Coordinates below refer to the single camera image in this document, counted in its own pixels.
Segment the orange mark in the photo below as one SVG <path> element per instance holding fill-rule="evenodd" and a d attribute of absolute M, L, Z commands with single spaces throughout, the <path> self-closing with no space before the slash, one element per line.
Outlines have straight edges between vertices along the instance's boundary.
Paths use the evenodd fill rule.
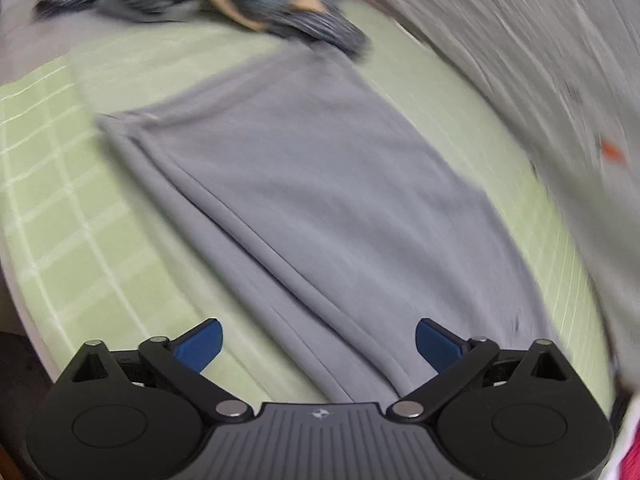
<path fill-rule="evenodd" d="M 600 142 L 600 151 L 602 152 L 604 158 L 609 162 L 626 164 L 625 154 L 612 142 L 609 142 L 608 140 L 602 140 Z"/>

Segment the white grid line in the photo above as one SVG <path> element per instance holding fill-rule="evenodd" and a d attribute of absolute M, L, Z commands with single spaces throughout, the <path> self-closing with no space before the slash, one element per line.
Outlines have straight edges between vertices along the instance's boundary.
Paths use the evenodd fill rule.
<path fill-rule="evenodd" d="M 50 123 L 47 123 L 47 126 L 44 128 L 44 131 L 46 132 L 49 127 L 50 127 Z M 78 135 L 75 139 L 70 140 L 66 144 L 63 144 L 62 146 L 60 146 L 60 148 L 57 151 L 53 150 L 51 153 L 49 153 L 49 155 L 43 156 L 38 162 L 36 162 L 33 166 L 31 166 L 27 171 L 23 171 L 22 173 L 17 174 L 16 176 L 12 176 L 7 180 L 5 180 L 2 183 L 2 186 L 0 186 L 0 189 L 3 187 L 13 186 L 16 182 L 20 182 L 25 178 L 29 178 L 32 174 L 36 173 L 38 170 L 41 170 L 50 162 L 55 162 L 60 156 L 69 152 L 72 148 L 76 147 L 78 144 L 80 144 L 84 140 L 90 139 L 91 137 L 93 137 L 93 134 L 90 131 L 87 131 L 84 134 Z"/>
<path fill-rule="evenodd" d="M 529 218 L 529 221 L 523 222 L 527 228 L 527 238 L 522 241 L 522 249 L 526 253 L 527 260 L 529 260 L 529 247 L 531 247 L 531 242 L 533 238 L 535 238 L 538 228 L 540 211 L 544 208 L 544 204 L 541 203 L 544 201 L 544 198 L 541 197 L 541 194 L 537 194 L 534 200 L 535 202 L 529 207 L 529 210 L 533 210 L 533 216 Z"/>
<path fill-rule="evenodd" d="M 573 285 L 573 282 L 574 282 L 575 256 L 576 256 L 576 253 L 574 249 L 574 257 L 571 260 L 571 276 L 569 277 L 569 286 L 566 292 L 566 302 L 564 303 L 564 314 L 562 315 L 562 323 L 560 324 L 560 330 L 559 330 L 560 333 L 562 333 L 562 329 L 564 328 L 566 313 L 569 310 L 568 305 L 569 305 L 569 298 L 571 296 L 571 286 Z M 554 307 L 554 314 L 556 313 L 557 307 L 558 307 L 558 304 L 556 304 L 556 307 Z"/>
<path fill-rule="evenodd" d="M 14 116 L 12 116 L 12 117 L 4 118 L 4 119 L 2 120 L 2 124 L 7 124 L 7 123 L 9 123 L 9 122 L 11 122 L 11 121 L 15 121 L 18 117 L 22 117 L 24 114 L 29 113 L 29 112 L 30 112 L 31 110 L 33 110 L 34 108 L 36 108 L 36 107 L 38 107 L 38 106 L 40 106 L 40 105 L 42 105 L 42 104 L 45 104 L 45 103 L 46 103 L 46 101 L 47 101 L 49 98 L 53 97 L 54 95 L 62 94 L 62 92 L 64 92 L 65 90 L 69 90 L 69 89 L 70 89 L 70 88 L 72 88 L 72 87 L 73 87 L 73 85 L 72 85 L 72 84 L 66 84 L 66 85 L 64 85 L 63 87 L 60 87 L 59 89 L 57 89 L 56 91 L 52 92 L 51 94 L 49 94 L 49 95 L 47 95 L 47 96 L 43 97 L 40 101 L 37 101 L 37 102 L 36 102 L 36 103 L 34 103 L 33 105 L 31 105 L 31 106 L 29 106 L 29 107 L 25 108 L 25 109 L 24 109 L 23 111 L 21 111 L 19 114 L 14 115 Z"/>
<path fill-rule="evenodd" d="M 0 101 L 0 104 L 3 106 L 3 108 L 2 108 L 2 116 L 4 116 L 4 101 Z M 0 123 L 0 125 L 2 126 L 1 142 L 2 142 L 2 147 L 4 148 L 6 146 L 6 126 L 5 126 L 5 122 L 3 121 L 2 123 Z M 5 160 L 3 166 L 4 166 L 5 177 L 7 177 L 8 173 L 10 171 L 9 170 L 9 161 Z M 9 187 L 7 189 L 7 195 L 8 195 L 8 198 L 9 198 L 11 204 L 12 204 L 12 208 L 15 211 L 18 211 L 17 201 L 15 199 L 15 193 L 14 193 L 14 190 L 13 190 L 12 187 Z M 24 228 L 21 227 L 20 229 L 18 229 L 18 236 L 20 237 L 20 241 L 22 242 L 22 246 L 24 248 L 25 256 L 27 257 L 28 262 L 31 265 L 33 265 L 33 253 L 31 253 L 31 246 L 30 246 L 29 241 L 27 239 L 27 235 L 24 232 Z M 38 290 L 40 291 L 40 293 L 42 295 L 42 299 L 45 302 L 47 310 L 49 311 L 51 319 L 53 320 L 53 323 L 55 325 L 56 331 L 62 337 L 62 341 L 64 341 L 64 343 L 67 346 L 68 350 L 71 351 L 71 352 L 75 352 L 76 348 L 71 343 L 71 339 L 69 339 L 69 336 L 66 334 L 62 324 L 60 323 L 60 319 L 58 318 L 58 314 L 56 313 L 56 309 L 53 308 L 53 304 L 51 303 L 51 298 L 49 297 L 49 293 L 47 291 L 47 288 L 44 286 L 44 283 L 42 282 L 42 277 L 40 275 L 36 275 L 34 277 L 34 280 L 35 280 L 36 286 L 38 287 Z"/>
<path fill-rule="evenodd" d="M 589 325 L 587 325 L 587 332 L 589 335 L 593 335 L 593 329 L 591 328 L 591 326 L 593 325 L 593 320 L 591 321 L 591 323 Z M 595 346 L 595 344 L 590 344 L 588 345 L 588 349 L 586 351 L 586 353 L 583 353 L 584 355 L 584 362 L 586 363 L 590 363 L 591 362 L 591 352 L 593 352 L 593 347 Z"/>
<path fill-rule="evenodd" d="M 518 197 L 520 201 L 518 202 L 518 205 L 513 208 L 514 214 L 517 214 L 518 217 L 517 219 L 512 221 L 513 227 L 510 229 L 510 233 L 513 233 L 513 231 L 516 230 L 520 225 L 529 224 L 529 221 L 527 221 L 526 215 L 531 210 L 531 207 L 529 204 L 530 197 L 527 193 L 523 192 L 522 190 L 520 190 Z M 529 251 L 527 249 L 527 246 L 524 243 L 520 243 L 518 244 L 518 246 L 521 248 L 523 252 L 526 253 L 526 257 L 528 258 Z"/>
<path fill-rule="evenodd" d="M 176 306 L 182 306 L 184 304 L 184 299 L 181 296 L 174 296 L 170 300 L 166 301 L 162 306 L 155 310 L 153 314 L 148 318 L 149 325 L 162 325 L 163 322 L 167 319 L 171 314 L 175 315 L 175 318 L 180 318 L 182 316 L 182 312 L 176 308 Z M 206 316 L 199 311 L 196 311 L 197 316 L 200 319 L 205 319 Z"/>
<path fill-rule="evenodd" d="M 118 264 L 114 269 L 114 275 L 118 280 L 131 278 L 142 272 L 149 265 L 157 261 L 156 254 L 149 248 L 139 251 L 124 262 Z M 111 294 L 113 288 L 107 276 L 103 275 L 97 282 L 92 283 L 80 295 L 67 303 L 60 311 L 62 320 L 72 320 L 86 310 L 91 309 L 94 304 Z"/>
<path fill-rule="evenodd" d="M 538 247 L 540 248 L 540 252 L 538 253 L 538 257 L 536 258 L 535 263 L 532 264 L 533 268 L 536 269 L 536 271 L 539 271 L 539 274 L 542 275 L 542 259 L 544 257 L 545 254 L 545 246 L 546 246 L 546 241 L 549 240 L 549 233 L 551 232 L 551 229 L 549 228 L 549 220 L 553 219 L 553 215 L 554 215 L 554 210 L 553 210 L 553 206 L 547 202 L 546 203 L 546 215 L 548 217 L 548 219 L 545 219 L 545 232 L 544 232 L 544 238 L 541 238 L 539 243 L 538 243 Z"/>
<path fill-rule="evenodd" d="M 579 291 L 579 292 L 582 293 L 583 300 L 586 298 L 586 294 L 587 294 L 587 292 L 586 292 L 587 289 L 584 286 L 586 284 L 586 279 L 585 278 L 586 278 L 585 275 L 583 275 L 583 286 L 580 287 L 580 291 Z M 576 295 L 576 304 L 580 304 L 578 302 L 578 298 L 579 298 L 579 295 Z M 594 307 L 595 306 L 593 304 L 590 304 L 590 308 L 588 310 L 591 310 Z M 573 328 L 574 327 L 572 326 L 571 332 L 569 333 L 569 336 L 567 338 L 567 343 L 566 343 L 567 346 L 569 346 L 571 339 L 574 337 L 574 333 L 577 333 L 578 334 L 578 338 L 579 338 L 579 336 L 582 334 L 582 332 L 585 329 L 585 323 L 584 322 L 586 320 L 586 316 L 575 316 L 574 315 L 574 321 L 575 321 L 576 318 L 578 318 L 578 322 L 576 324 L 576 330 L 575 330 L 575 332 L 573 332 Z M 577 348 L 578 354 L 583 354 L 584 353 L 584 348 L 582 346 L 580 346 L 580 339 L 578 339 L 578 341 L 576 341 L 575 347 Z M 574 356 L 574 362 L 576 363 L 576 366 L 577 366 L 577 363 L 578 363 L 577 356 Z"/>
<path fill-rule="evenodd" d="M 68 108 L 67 110 L 62 112 L 60 115 L 52 118 L 52 121 L 59 121 L 60 119 L 63 119 L 66 116 L 71 115 L 72 113 L 77 112 L 78 110 L 81 110 L 81 109 L 82 108 L 79 107 L 79 106 L 72 106 L 71 108 Z M 18 146 L 21 146 L 22 144 L 24 144 L 28 140 L 33 139 L 33 137 L 35 137 L 37 134 L 39 134 L 40 132 L 44 131 L 46 129 L 46 127 L 47 127 L 46 124 L 43 124 L 43 125 L 37 127 L 36 129 L 34 129 L 32 132 L 29 132 L 28 134 L 26 134 L 23 138 L 21 138 L 15 144 L 12 144 L 11 146 L 7 146 L 4 150 L 1 150 L 0 151 L 0 156 L 3 156 L 5 154 L 7 154 L 11 150 L 17 148 Z"/>
<path fill-rule="evenodd" d="M 562 232 L 562 228 L 560 226 L 556 226 L 558 230 L 558 236 L 556 237 L 556 243 L 554 243 L 554 255 L 549 260 L 549 272 L 545 280 L 545 290 L 543 292 L 543 298 L 548 298 L 549 295 L 549 287 L 551 286 L 551 278 L 554 273 L 554 267 L 556 266 L 556 256 L 558 255 L 558 242 L 560 241 L 560 233 Z"/>
<path fill-rule="evenodd" d="M 556 301 L 554 302 L 554 310 L 551 314 L 551 319 L 553 319 L 554 315 L 556 314 L 556 308 L 558 307 L 558 300 L 560 299 L 560 290 L 562 289 L 562 279 L 564 278 L 564 266 L 566 264 L 566 254 L 568 252 L 567 249 L 569 248 L 569 236 L 565 235 L 565 237 L 566 237 L 566 242 L 564 244 L 564 258 L 562 259 L 562 271 L 560 272 L 560 279 L 558 280 L 558 293 L 556 294 Z"/>
<path fill-rule="evenodd" d="M 50 120 L 50 111 L 49 111 L 49 107 L 47 107 L 46 99 L 44 99 L 44 101 L 45 101 L 46 122 L 47 122 L 47 124 L 50 125 L 50 129 L 47 131 L 47 133 L 49 134 L 49 140 L 50 140 L 50 142 L 52 144 L 52 147 L 53 147 L 54 151 L 59 151 L 60 147 L 58 145 L 58 140 L 57 140 L 56 134 L 55 134 L 55 126 L 53 125 L 53 123 Z M 56 162 L 57 162 L 57 165 L 58 165 L 58 169 L 60 170 L 60 174 L 62 176 L 62 180 L 65 183 L 65 187 L 67 187 L 67 189 L 70 189 L 68 186 L 71 185 L 71 178 L 69 177 L 68 171 L 66 169 L 66 164 L 64 163 L 62 158 L 57 158 Z M 135 325 L 138 327 L 140 332 L 142 332 L 142 334 L 145 337 L 149 337 L 150 335 L 149 335 L 148 331 L 146 330 L 146 327 L 140 321 L 140 318 L 138 317 L 138 314 L 136 313 L 135 309 L 130 304 L 128 298 L 124 294 L 124 291 L 120 287 L 120 283 L 118 282 L 116 277 L 113 275 L 113 271 L 109 268 L 109 264 L 107 263 L 107 260 L 106 260 L 106 258 L 104 256 L 104 254 L 102 254 L 102 251 L 100 250 L 100 247 L 98 247 L 98 244 L 96 243 L 96 241 L 95 241 L 95 239 L 94 239 L 94 237 L 92 235 L 91 227 L 87 223 L 87 220 L 86 220 L 86 218 L 84 216 L 84 212 L 82 211 L 82 206 L 79 203 L 78 197 L 71 191 L 68 193 L 68 196 L 69 196 L 69 200 L 71 201 L 72 208 L 74 209 L 74 211 L 76 213 L 76 216 L 78 218 L 78 221 L 79 221 L 79 223 L 80 223 L 80 225 L 82 227 L 82 231 L 84 232 L 84 234 L 86 236 L 87 243 L 89 244 L 89 247 L 91 247 L 92 251 L 94 252 L 94 255 L 95 255 L 96 259 L 98 260 L 98 263 L 99 263 L 100 267 L 102 268 L 102 271 L 107 276 L 108 280 L 110 281 L 111 286 L 113 287 L 113 290 L 115 291 L 116 295 L 118 296 L 118 298 L 122 302 L 123 306 L 126 308 L 127 312 L 129 313 L 129 315 L 131 317 L 131 320 L 135 323 Z"/>
<path fill-rule="evenodd" d="M 567 346 L 569 346 L 569 343 L 571 341 L 571 336 L 574 333 L 574 324 L 575 324 L 575 318 L 577 317 L 575 315 L 575 312 L 577 310 L 577 307 L 580 305 L 580 293 L 582 293 L 582 297 L 584 298 L 584 287 L 582 286 L 582 264 L 580 262 L 578 262 L 578 265 L 580 267 L 580 273 L 578 274 L 578 285 L 575 291 L 575 301 L 574 301 L 574 312 L 571 318 L 571 326 L 569 327 L 569 335 L 566 338 L 567 341 Z"/>
<path fill-rule="evenodd" d="M 81 176 L 76 178 L 72 183 L 72 187 L 78 189 L 79 187 L 84 186 L 85 184 L 90 183 L 94 178 L 99 176 L 104 171 L 104 167 L 102 166 L 94 166 L 89 171 L 83 173 Z M 13 234 L 15 230 L 17 230 L 20 224 L 26 224 L 35 220 L 38 216 L 43 214 L 49 207 L 57 203 L 59 200 L 63 199 L 66 196 L 66 190 L 64 187 L 59 188 L 55 192 L 53 192 L 48 198 L 40 202 L 36 207 L 27 211 L 25 214 L 20 215 L 19 211 L 14 213 L 14 221 L 11 224 L 8 224 L 4 228 L 4 232 L 6 234 Z"/>
<path fill-rule="evenodd" d="M 583 340 L 582 344 L 580 345 L 580 348 L 585 348 L 586 347 L 587 338 L 588 338 L 588 336 L 591 335 L 590 330 L 589 330 L 589 321 L 590 321 L 590 318 L 591 318 L 591 311 L 592 310 L 593 310 L 592 308 L 587 310 L 587 319 L 584 322 L 585 328 L 582 330 L 582 332 L 584 333 L 584 340 Z M 580 357 L 581 357 L 581 359 L 578 358 L 577 362 L 578 362 L 578 366 L 580 367 L 580 369 L 582 369 L 584 367 L 584 363 L 586 361 L 586 352 L 584 352 L 584 351 L 581 352 L 580 353 Z"/>
<path fill-rule="evenodd" d="M 128 206 L 124 202 L 118 202 L 110 208 L 106 209 L 102 213 L 100 213 L 96 218 L 91 220 L 88 225 L 89 228 L 93 231 L 99 231 L 109 225 L 112 222 L 115 222 L 119 218 L 122 218 L 129 212 Z M 38 272 L 44 272 L 44 270 L 49 269 L 53 264 L 58 262 L 60 259 L 64 258 L 67 254 L 73 251 L 76 247 L 80 246 L 86 239 L 86 235 L 83 231 L 76 231 L 71 236 L 68 236 L 64 240 L 55 244 L 47 254 L 41 256 L 36 262 L 34 262 L 34 267 L 28 269 L 25 272 L 20 273 L 19 280 L 26 280 L 32 277 L 34 274 Z"/>
<path fill-rule="evenodd" d="M 29 88 L 33 88 L 34 86 L 36 86 L 38 83 L 40 83 L 41 81 L 44 81 L 47 77 L 54 75 L 57 72 L 60 72 L 61 70 L 64 70 L 66 68 L 66 65 L 60 66 L 57 69 L 55 69 L 53 72 L 49 72 L 47 75 L 39 78 L 38 80 L 34 81 L 33 83 L 31 83 L 28 86 L 25 86 L 22 90 L 20 90 L 19 92 L 16 92 L 15 94 L 6 94 L 4 96 L 2 96 L 2 98 L 0 98 L 0 101 L 4 101 L 5 99 L 10 99 L 12 97 L 16 97 L 18 95 L 20 95 L 23 92 L 26 92 Z"/>

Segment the red fabric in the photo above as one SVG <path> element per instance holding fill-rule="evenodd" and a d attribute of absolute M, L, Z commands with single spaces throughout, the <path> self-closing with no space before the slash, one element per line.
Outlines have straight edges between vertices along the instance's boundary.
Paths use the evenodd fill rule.
<path fill-rule="evenodd" d="M 625 154 L 613 142 L 603 139 L 600 143 L 600 150 L 609 162 L 626 164 Z"/>
<path fill-rule="evenodd" d="M 631 449 L 620 464 L 620 480 L 640 480 L 640 425 Z"/>

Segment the logo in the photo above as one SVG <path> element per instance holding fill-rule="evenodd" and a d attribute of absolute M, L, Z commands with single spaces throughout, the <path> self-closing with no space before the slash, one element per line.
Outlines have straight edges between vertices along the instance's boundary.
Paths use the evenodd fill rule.
<path fill-rule="evenodd" d="M 313 415 L 318 420 L 323 420 L 324 418 L 327 418 L 329 415 L 331 415 L 331 412 L 328 412 L 324 408 L 318 408 L 317 410 L 313 410 L 311 412 L 311 415 Z"/>

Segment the gray fabric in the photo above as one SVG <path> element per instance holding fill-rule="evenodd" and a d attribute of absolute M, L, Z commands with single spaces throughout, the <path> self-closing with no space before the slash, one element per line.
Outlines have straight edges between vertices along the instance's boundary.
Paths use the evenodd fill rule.
<path fill-rule="evenodd" d="M 640 387 L 640 0 L 383 0 L 506 118 L 596 286 Z M 602 140 L 626 164 L 603 156 Z"/>
<path fill-rule="evenodd" d="M 432 377 L 422 317 L 505 348 L 556 339 L 484 192 L 326 44 L 98 124 L 332 401 L 386 405 Z"/>
<path fill-rule="evenodd" d="M 122 0 L 98 0 L 95 4 L 95 9 L 103 14 L 138 23 L 188 22 L 201 8 L 202 0 L 185 0 L 161 12 L 142 12 L 129 7 Z"/>
<path fill-rule="evenodd" d="M 369 46 L 367 38 L 337 10 L 321 12 L 278 12 L 271 17 L 269 32 L 283 38 L 325 41 L 338 47 L 352 59 Z"/>

